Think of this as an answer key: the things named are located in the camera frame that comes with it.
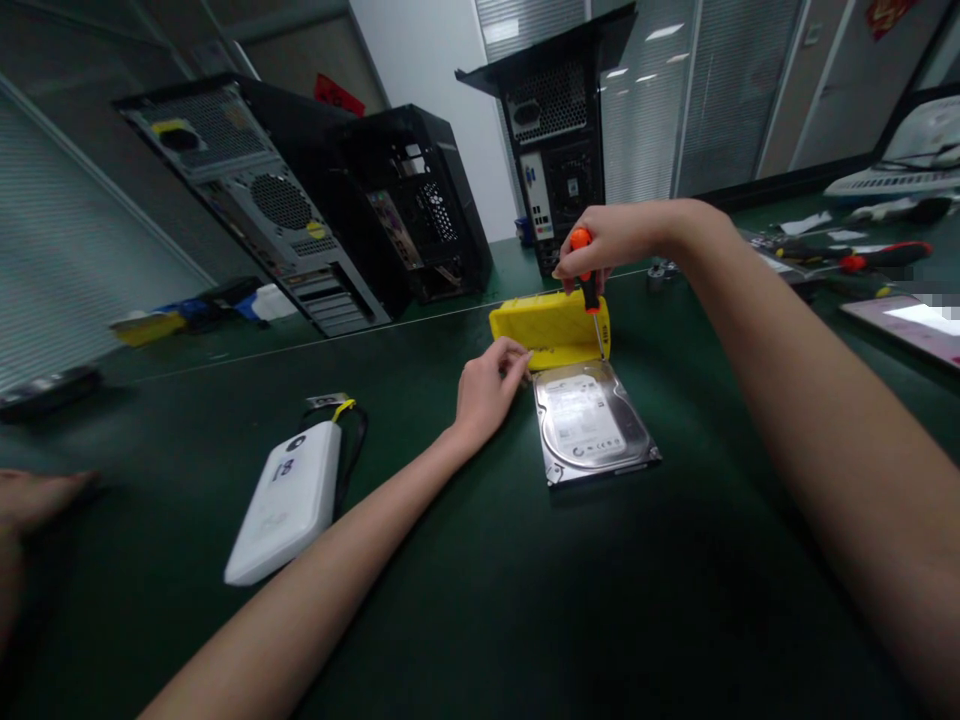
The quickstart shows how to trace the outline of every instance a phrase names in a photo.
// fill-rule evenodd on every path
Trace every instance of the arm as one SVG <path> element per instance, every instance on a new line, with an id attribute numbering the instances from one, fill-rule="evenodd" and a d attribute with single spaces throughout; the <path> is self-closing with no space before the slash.
<path id="1" fill-rule="evenodd" d="M 468 362 L 454 424 L 244 605 L 142 717 L 289 715 L 410 528 L 503 422 L 529 359 L 500 338 Z"/>
<path id="2" fill-rule="evenodd" d="M 697 201 L 590 208 L 557 277 L 681 267 L 773 461 L 864 613 L 929 702 L 960 713 L 960 472 L 730 219 Z"/>

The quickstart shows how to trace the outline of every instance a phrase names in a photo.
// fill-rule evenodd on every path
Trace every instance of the red sign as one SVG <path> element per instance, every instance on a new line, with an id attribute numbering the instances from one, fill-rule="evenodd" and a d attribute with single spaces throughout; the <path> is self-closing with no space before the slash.
<path id="1" fill-rule="evenodd" d="M 317 84 L 313 86 L 313 97 L 327 105 L 352 112 L 357 117 L 363 117 L 363 111 L 366 109 L 366 105 L 321 73 L 317 73 Z"/>
<path id="2" fill-rule="evenodd" d="M 873 0 L 867 8 L 867 25 L 873 39 L 879 40 L 893 29 L 907 10 L 920 0 Z"/>

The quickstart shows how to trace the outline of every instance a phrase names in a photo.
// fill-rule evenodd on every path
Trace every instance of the white power bank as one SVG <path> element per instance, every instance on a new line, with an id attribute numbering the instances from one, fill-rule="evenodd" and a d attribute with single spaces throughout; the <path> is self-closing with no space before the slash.
<path id="1" fill-rule="evenodd" d="M 322 422 L 270 453 L 223 573 L 228 585 L 259 582 L 330 527 L 340 434 L 339 425 Z"/>

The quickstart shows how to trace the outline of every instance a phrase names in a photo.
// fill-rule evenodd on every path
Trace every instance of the computer case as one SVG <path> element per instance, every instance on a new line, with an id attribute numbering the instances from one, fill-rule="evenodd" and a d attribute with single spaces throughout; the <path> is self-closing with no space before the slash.
<path id="1" fill-rule="evenodd" d="M 473 72 L 456 72 L 503 106 L 544 277 L 583 211 L 605 202 L 597 78 L 619 64 L 635 20 L 630 3 Z"/>
<path id="2" fill-rule="evenodd" d="M 483 292 L 493 261 L 450 123 L 415 105 L 333 132 L 420 302 Z"/>
<path id="3" fill-rule="evenodd" d="M 355 116 L 235 74 L 114 106 L 325 335 L 409 304 L 403 265 L 330 140 Z"/>

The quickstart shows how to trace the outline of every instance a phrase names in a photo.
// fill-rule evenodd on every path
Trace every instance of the hand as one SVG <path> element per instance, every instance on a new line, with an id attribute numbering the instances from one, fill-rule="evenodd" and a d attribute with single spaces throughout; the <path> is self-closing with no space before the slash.
<path id="1" fill-rule="evenodd" d="M 520 381 L 529 378 L 532 352 L 516 340 L 498 338 L 463 366 L 453 429 L 479 449 L 503 423 Z"/>
<path id="2" fill-rule="evenodd" d="M 682 231 L 687 220 L 705 210 L 717 212 L 696 200 L 652 200 L 588 207 L 573 230 L 585 228 L 593 242 L 573 251 L 568 235 L 560 248 L 560 263 L 553 277 L 563 281 L 563 289 L 569 295 L 576 289 L 578 275 L 597 270 L 597 292 L 603 293 L 613 268 L 664 254 L 667 241 Z"/>

